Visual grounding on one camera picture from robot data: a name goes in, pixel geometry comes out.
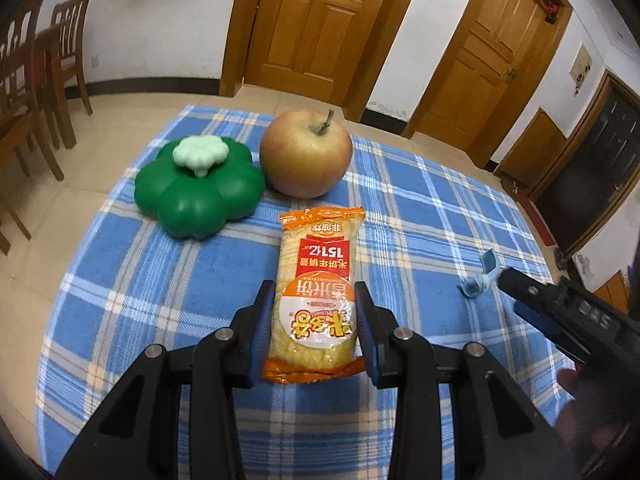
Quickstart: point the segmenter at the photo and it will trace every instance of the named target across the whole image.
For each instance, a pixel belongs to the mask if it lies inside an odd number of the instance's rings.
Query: rice cracker package
[[[311,383],[364,370],[355,358],[353,272],[364,209],[316,207],[280,216],[284,227],[271,350],[264,377]]]

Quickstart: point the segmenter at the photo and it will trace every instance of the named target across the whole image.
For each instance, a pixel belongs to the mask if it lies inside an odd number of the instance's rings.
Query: light green flower knob
[[[176,166],[189,168],[195,176],[207,176],[209,168],[226,160],[229,147],[220,137],[192,136],[185,137],[174,148]]]

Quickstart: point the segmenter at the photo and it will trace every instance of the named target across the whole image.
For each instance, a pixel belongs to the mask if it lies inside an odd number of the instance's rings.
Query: green flower-shaped container
[[[142,214],[157,218],[177,238],[206,238],[227,220],[251,215],[264,191],[264,177],[252,164],[251,151],[222,137],[229,147],[226,160],[197,178],[174,163],[180,140],[163,146],[136,176],[134,199]]]

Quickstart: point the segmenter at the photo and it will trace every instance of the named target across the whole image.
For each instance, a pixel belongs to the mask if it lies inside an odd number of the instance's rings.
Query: apple stem
[[[318,135],[322,135],[324,134],[324,131],[331,126],[331,121],[334,118],[334,110],[331,109],[329,110],[329,115],[327,115],[326,121],[324,123],[322,123],[322,126],[320,126],[320,129],[318,130]]]

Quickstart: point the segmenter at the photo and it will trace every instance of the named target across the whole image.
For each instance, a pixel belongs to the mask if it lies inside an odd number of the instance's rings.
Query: table
[[[264,194],[250,218],[203,242],[177,241],[142,218],[133,179],[161,146],[185,135],[244,142],[257,160],[272,117],[186,107],[126,171],[94,219],[66,273],[44,339],[36,391],[44,465],[54,471],[105,394],[146,345],[180,348],[226,326],[276,277],[278,215],[322,203],[361,205],[356,278],[399,323],[436,344],[482,342],[549,421],[568,399],[556,371],[570,362],[513,312],[492,286],[476,300],[457,290],[493,248],[500,265],[549,282],[540,250],[511,198],[411,153],[353,137],[343,180],[322,201]],[[444,478],[453,475],[450,401],[441,388]],[[365,374],[316,384],[263,381],[234,393],[244,466],[251,478],[386,478],[396,392]],[[186,407],[188,397],[183,396]],[[187,471],[187,410],[180,450]]]
[[[62,143],[66,149],[76,145],[76,135],[71,124],[69,109],[66,105],[65,81],[62,77],[62,61],[60,60],[60,29],[66,22],[60,22],[41,30],[35,38],[34,56],[44,52],[46,56],[47,85],[46,98],[52,104]]]

